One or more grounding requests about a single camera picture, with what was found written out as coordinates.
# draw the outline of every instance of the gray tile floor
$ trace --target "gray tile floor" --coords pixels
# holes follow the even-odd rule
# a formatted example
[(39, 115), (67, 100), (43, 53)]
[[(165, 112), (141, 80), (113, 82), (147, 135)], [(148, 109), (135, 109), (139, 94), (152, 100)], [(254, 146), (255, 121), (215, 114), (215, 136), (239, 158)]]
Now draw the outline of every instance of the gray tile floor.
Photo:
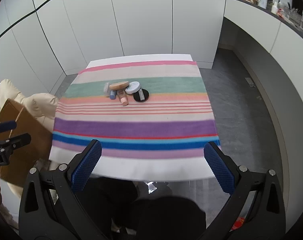
[[(257, 88), (251, 88), (250, 77), (236, 55), (218, 49), (212, 69), (200, 69), (216, 119), (222, 151), (237, 165), (251, 171), (274, 169), (282, 185), (282, 164), (276, 133), (266, 105)], [(56, 96), (61, 97), (77, 75), (67, 76)], [(207, 226), (221, 210), (229, 194), (217, 180), (157, 183), (151, 195), (179, 195), (194, 200), (206, 212)], [(139, 186), (143, 192), (145, 184)], [(249, 209), (253, 194), (248, 198), (241, 216)]]

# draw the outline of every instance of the table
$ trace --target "table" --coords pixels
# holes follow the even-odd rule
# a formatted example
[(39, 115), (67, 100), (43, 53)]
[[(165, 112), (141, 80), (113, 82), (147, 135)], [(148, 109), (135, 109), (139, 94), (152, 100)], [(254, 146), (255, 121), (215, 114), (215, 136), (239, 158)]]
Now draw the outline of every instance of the table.
[[(139, 81), (146, 102), (103, 96), (107, 81)], [(126, 56), (91, 61), (59, 101), (50, 159), (68, 163), (92, 139), (102, 143), (93, 173), (143, 181), (214, 177), (203, 145), (219, 138), (196, 62), (190, 55)]]

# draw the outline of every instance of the cardboard box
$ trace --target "cardboard box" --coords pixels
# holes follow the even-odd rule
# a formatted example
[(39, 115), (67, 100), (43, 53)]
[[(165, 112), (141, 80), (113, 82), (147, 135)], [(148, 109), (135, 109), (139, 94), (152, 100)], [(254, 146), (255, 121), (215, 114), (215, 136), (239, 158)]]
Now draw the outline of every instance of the cardboard box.
[(23, 187), (29, 170), (37, 160), (49, 158), (52, 145), (52, 133), (43, 127), (26, 108), (7, 99), (0, 111), (0, 122), (15, 120), (17, 128), (0, 133), (0, 140), (29, 133), (31, 142), (22, 148), (14, 150), (8, 166), (0, 166), (0, 178), (14, 185)]

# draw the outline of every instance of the cosmetics clutter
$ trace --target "cosmetics clutter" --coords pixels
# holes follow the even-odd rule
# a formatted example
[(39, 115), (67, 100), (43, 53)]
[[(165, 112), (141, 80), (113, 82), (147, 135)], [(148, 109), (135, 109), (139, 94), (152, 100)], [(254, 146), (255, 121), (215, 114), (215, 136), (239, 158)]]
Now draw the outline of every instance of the cosmetics clutter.
[(149, 93), (146, 89), (142, 89), (138, 81), (122, 81), (119, 83), (109, 84), (107, 82), (104, 86), (104, 95), (110, 99), (116, 99), (118, 96), (123, 106), (128, 105), (127, 95), (133, 95), (137, 102), (144, 102), (148, 99)]

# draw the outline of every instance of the green stripe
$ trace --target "green stripe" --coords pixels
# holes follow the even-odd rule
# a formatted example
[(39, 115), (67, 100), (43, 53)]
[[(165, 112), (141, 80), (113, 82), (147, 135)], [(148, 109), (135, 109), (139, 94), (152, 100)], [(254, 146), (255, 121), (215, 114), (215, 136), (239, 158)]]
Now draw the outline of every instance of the green stripe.
[[(153, 77), (127, 79), (139, 81), (141, 87), (152, 93), (205, 93), (206, 88), (201, 77)], [(124, 81), (110, 80), (110, 84)], [(64, 94), (66, 98), (102, 96), (106, 81), (71, 84)]]

